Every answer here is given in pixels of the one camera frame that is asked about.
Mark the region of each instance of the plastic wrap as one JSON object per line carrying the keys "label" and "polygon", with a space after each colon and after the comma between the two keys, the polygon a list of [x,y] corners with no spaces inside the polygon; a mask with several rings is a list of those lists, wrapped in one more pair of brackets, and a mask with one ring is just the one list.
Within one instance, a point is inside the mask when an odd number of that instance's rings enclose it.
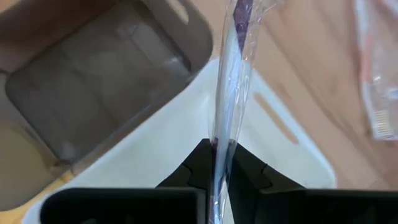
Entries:
{"label": "plastic wrap", "polygon": [[264,12],[277,0],[232,0],[224,20],[213,126],[213,189],[209,223],[222,223],[229,173],[248,96],[251,63]]}
{"label": "plastic wrap", "polygon": [[398,1],[355,0],[361,91],[375,139],[398,139]]}

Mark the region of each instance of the wooden table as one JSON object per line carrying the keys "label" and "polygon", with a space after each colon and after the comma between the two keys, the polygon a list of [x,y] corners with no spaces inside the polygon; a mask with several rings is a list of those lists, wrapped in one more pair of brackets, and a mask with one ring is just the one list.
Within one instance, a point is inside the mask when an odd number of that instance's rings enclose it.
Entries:
{"label": "wooden table", "polygon": [[[219,43],[225,2],[192,2]],[[254,66],[331,162],[339,187],[396,190],[398,150],[372,139],[355,30],[351,0],[287,1],[264,17]]]}
{"label": "wooden table", "polygon": [[[115,1],[54,6],[51,0],[1,0],[0,68],[13,72]],[[207,19],[215,40],[211,57],[219,56],[228,1],[181,2],[192,3]],[[42,10],[50,6],[57,10]],[[397,189],[398,150],[393,142],[372,139],[361,101],[353,1],[287,1],[264,18],[258,39],[255,68],[332,163],[339,186]]]}

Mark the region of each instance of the toothbrush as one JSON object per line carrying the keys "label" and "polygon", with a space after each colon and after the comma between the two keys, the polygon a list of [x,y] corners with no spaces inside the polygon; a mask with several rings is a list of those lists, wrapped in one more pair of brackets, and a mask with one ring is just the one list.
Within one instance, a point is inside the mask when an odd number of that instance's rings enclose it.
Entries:
{"label": "toothbrush", "polygon": [[249,90],[251,62],[263,12],[277,0],[231,0],[224,20],[213,126],[209,220],[222,224],[232,158]]}
{"label": "toothbrush", "polygon": [[373,130],[373,137],[378,140],[396,140],[397,136],[391,126],[391,114],[388,109],[389,101],[398,99],[396,88],[381,87],[382,79],[388,79],[383,72],[389,51],[388,39],[381,39],[377,32],[381,28],[377,23],[379,17],[375,4],[386,6],[395,15],[398,15],[396,0],[355,0],[359,47],[361,51],[361,91],[362,98],[368,112],[369,122]]}

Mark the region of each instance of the clear plastic bag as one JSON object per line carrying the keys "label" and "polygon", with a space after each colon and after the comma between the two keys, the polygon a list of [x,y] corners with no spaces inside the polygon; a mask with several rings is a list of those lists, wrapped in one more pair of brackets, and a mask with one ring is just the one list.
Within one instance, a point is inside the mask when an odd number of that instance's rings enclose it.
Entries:
{"label": "clear plastic bag", "polygon": [[213,189],[209,223],[222,223],[231,162],[248,96],[263,14],[277,0],[231,0],[224,20],[213,124]]}
{"label": "clear plastic bag", "polygon": [[398,139],[398,1],[355,0],[361,91],[373,136]]}

